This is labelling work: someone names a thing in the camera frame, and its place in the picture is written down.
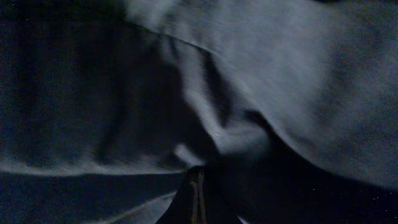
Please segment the navy blue shorts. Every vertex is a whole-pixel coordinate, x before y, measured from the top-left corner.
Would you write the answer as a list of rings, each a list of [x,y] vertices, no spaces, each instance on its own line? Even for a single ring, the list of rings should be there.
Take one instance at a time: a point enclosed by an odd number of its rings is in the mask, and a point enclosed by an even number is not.
[[[396,1],[2,1],[1,222],[397,222]]]

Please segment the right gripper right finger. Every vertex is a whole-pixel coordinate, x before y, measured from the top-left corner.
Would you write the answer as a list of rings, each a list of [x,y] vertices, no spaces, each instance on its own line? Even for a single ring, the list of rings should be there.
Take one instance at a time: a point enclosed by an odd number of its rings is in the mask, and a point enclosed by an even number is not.
[[[226,203],[214,173],[198,170],[199,221],[202,224],[242,224]]]

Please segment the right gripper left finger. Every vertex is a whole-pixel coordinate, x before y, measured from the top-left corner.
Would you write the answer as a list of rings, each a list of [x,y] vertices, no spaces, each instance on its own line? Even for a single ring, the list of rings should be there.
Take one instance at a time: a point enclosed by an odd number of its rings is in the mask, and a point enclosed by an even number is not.
[[[199,223],[198,174],[198,167],[194,167],[186,173],[170,206],[156,224]]]

